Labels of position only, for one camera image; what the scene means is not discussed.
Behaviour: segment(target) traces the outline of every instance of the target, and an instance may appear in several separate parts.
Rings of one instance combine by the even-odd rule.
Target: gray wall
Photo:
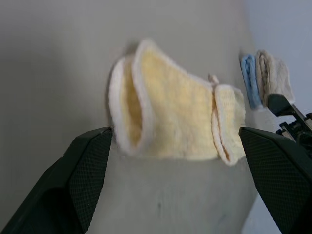
[[[288,65],[296,106],[312,112],[312,2],[309,0],[246,0],[250,31],[256,49],[266,49]],[[275,126],[283,120],[275,120]],[[265,204],[258,196],[243,234],[279,234]]]

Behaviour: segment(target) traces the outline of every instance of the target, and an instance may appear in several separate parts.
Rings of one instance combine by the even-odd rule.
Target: folded blue towel
[[[262,108],[255,74],[255,57],[250,54],[245,55],[240,62],[240,67],[245,81],[250,108],[253,110]]]

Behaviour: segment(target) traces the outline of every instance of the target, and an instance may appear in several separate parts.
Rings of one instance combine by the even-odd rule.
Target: gray table surface
[[[0,229],[74,137],[111,124],[111,67],[140,39],[244,94],[254,52],[243,0],[2,0],[0,31]],[[255,195],[245,159],[139,160],[113,143],[88,233],[240,233]]]

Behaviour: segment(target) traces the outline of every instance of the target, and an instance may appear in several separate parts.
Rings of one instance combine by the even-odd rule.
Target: blue cloth
[[[262,108],[255,74],[255,57],[250,54],[245,55],[240,62],[240,67],[244,77],[250,108],[253,110]]]

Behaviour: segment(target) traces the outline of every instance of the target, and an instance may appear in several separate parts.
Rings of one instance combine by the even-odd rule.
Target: fabric
[[[268,106],[269,94],[282,94],[290,103],[294,103],[286,64],[266,50],[258,50],[255,58],[256,77],[263,105]]]
[[[245,126],[245,104],[240,90],[226,84],[218,85],[214,91],[212,126],[214,143],[219,156],[229,166],[235,165],[245,156],[238,135]]]
[[[250,54],[245,55],[240,62],[240,67],[244,77],[250,108],[253,110],[263,108],[255,73],[255,57]]]
[[[234,165],[244,155],[238,136],[245,119],[242,94],[219,85],[216,76],[208,80],[187,73],[152,41],[142,41],[112,71],[109,106],[119,148],[143,158],[220,155]]]

